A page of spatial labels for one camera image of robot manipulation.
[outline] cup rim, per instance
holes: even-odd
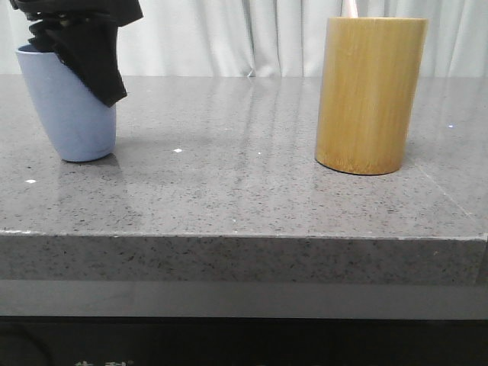
[[[47,54],[53,53],[53,52],[40,52],[38,49],[36,49],[30,43],[18,47],[15,50],[15,52],[20,53],[22,55],[47,55]]]

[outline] bamboo cup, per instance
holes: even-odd
[[[379,175],[402,164],[426,19],[330,18],[316,160]]]

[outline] white curtain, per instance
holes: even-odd
[[[120,29],[124,75],[319,76],[328,17],[342,0],[140,0],[145,18]],[[423,76],[488,74],[488,0],[358,0],[360,16],[428,18]],[[0,0],[0,73],[28,22]]]

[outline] black surface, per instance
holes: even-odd
[[[0,365],[488,365],[488,322],[0,318]]]

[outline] gray stone surface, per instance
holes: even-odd
[[[0,277],[474,284],[487,80],[421,80],[402,169],[361,177],[313,159],[318,79],[127,78],[114,154],[72,164],[2,75]]]
[[[470,285],[483,241],[0,236],[0,278]]]

